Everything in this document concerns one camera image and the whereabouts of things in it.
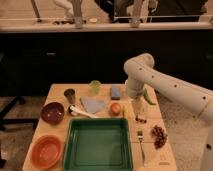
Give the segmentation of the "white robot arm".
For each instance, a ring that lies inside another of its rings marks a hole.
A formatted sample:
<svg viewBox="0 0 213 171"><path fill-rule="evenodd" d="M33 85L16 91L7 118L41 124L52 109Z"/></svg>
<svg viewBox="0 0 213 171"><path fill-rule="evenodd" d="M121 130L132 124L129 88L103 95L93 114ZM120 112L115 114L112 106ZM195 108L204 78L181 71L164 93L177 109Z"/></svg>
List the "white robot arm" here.
<svg viewBox="0 0 213 171"><path fill-rule="evenodd" d="M200 171L213 171L213 90L209 90L154 69L154 58L149 53L128 59L124 63L128 76L126 93L137 99L147 84L210 124Z"/></svg>

